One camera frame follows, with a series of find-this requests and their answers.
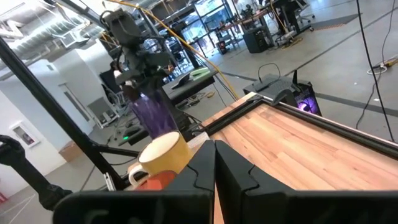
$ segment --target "cardboard box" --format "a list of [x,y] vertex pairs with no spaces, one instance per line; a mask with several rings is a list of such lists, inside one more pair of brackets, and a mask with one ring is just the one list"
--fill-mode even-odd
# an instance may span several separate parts
[[67,161],[70,162],[83,154],[83,151],[75,144],[74,141],[68,142],[59,154]]

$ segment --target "gray floor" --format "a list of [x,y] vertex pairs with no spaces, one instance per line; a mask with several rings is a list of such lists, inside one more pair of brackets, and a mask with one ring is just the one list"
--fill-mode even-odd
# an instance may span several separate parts
[[[389,25],[389,15],[393,0],[362,0],[361,10],[363,22],[366,26],[365,33],[368,41],[369,51],[373,64],[381,61],[381,46]],[[310,1],[311,8],[305,12],[312,11],[316,15],[315,21],[324,21],[337,17],[355,14],[356,3],[353,0],[313,0]],[[398,39],[398,13],[393,16],[392,29],[386,44],[384,54],[386,58],[398,54],[396,44]],[[366,74],[369,68],[361,33],[359,31],[358,19],[353,20],[345,26],[306,32],[301,35],[303,41],[293,47],[284,50],[273,50],[261,54],[250,54],[241,42],[240,48],[226,55],[214,55],[211,60],[226,73],[240,75],[248,79],[257,78],[257,69],[260,65],[274,62],[278,64],[282,75],[288,75],[292,70],[299,68],[300,79],[311,81],[317,93],[320,93],[318,102],[323,116],[354,127],[361,115],[363,103],[371,93],[373,78]],[[265,67],[261,74],[277,73],[274,67]],[[252,81],[226,75],[226,78],[234,86],[240,96],[243,96],[243,87]],[[396,83],[398,81],[398,68],[393,67],[382,74],[380,89],[386,108],[391,109],[389,117],[392,131],[398,136],[398,101],[396,96]],[[220,91],[225,103],[233,102],[232,98],[222,89],[219,83],[209,86],[203,91]],[[378,101],[371,100],[371,104],[379,106]],[[198,105],[187,110],[199,119],[206,119],[217,111],[224,108],[219,96],[204,98]],[[384,117],[382,114],[367,111],[359,126],[361,131],[389,139]],[[91,137],[98,142],[105,143],[112,129],[102,131],[96,130]],[[126,149],[140,151],[149,142],[145,139],[138,144]],[[128,158],[123,156],[105,155],[111,163],[124,162]],[[128,164],[116,166],[119,174],[126,172]],[[92,169],[92,163],[85,157],[65,164],[47,176],[49,181],[60,185],[65,189],[79,191],[87,175]],[[100,172],[95,169],[88,180],[85,190],[96,189],[104,185]],[[51,223],[52,212],[44,210],[38,203],[38,198],[31,188],[26,188],[0,205],[0,223],[13,224],[47,224]]]

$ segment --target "wooden table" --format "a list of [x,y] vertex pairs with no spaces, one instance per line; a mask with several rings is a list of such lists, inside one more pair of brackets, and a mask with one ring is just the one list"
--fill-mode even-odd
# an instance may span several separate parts
[[[253,95],[249,93],[203,125]],[[398,161],[267,105],[210,138],[227,142],[247,160],[296,190],[398,189]],[[223,223],[217,192],[214,211],[214,223]]]

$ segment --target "white wall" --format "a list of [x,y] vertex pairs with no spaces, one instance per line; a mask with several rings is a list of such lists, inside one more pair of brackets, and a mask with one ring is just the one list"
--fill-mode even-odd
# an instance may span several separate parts
[[106,97],[100,78],[80,57],[78,50],[72,50],[58,58],[53,65],[67,81],[67,87],[83,106],[89,105],[100,97]]
[[[68,113],[72,120],[86,134],[93,128],[84,119],[72,102],[65,96],[60,84],[66,81],[56,70],[47,67],[47,61],[39,61],[29,67],[41,84],[55,98],[61,107]],[[30,91],[15,76],[0,82],[0,90],[9,100],[29,119],[29,121],[51,142],[57,150],[61,150],[71,138],[50,116],[44,107],[34,98]]]
[[99,39],[96,39],[96,44],[92,45],[90,48],[86,50],[78,49],[77,52],[80,58],[97,77],[99,77],[98,75],[100,73],[110,69],[109,64],[112,62],[112,58]]
[[[41,174],[47,175],[66,161],[57,152],[56,148],[48,142],[43,134],[34,128],[33,124],[16,108],[11,101],[0,91],[0,134],[10,135],[10,126],[22,121],[27,129],[32,130],[40,143],[30,149],[25,149],[26,158],[36,167]],[[27,183],[14,169],[0,164],[0,191],[6,197],[17,193],[27,187]]]

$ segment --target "black box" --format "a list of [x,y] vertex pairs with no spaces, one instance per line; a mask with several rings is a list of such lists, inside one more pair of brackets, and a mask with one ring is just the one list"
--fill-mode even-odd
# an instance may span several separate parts
[[269,47],[260,28],[250,30],[243,39],[250,53],[261,53]]

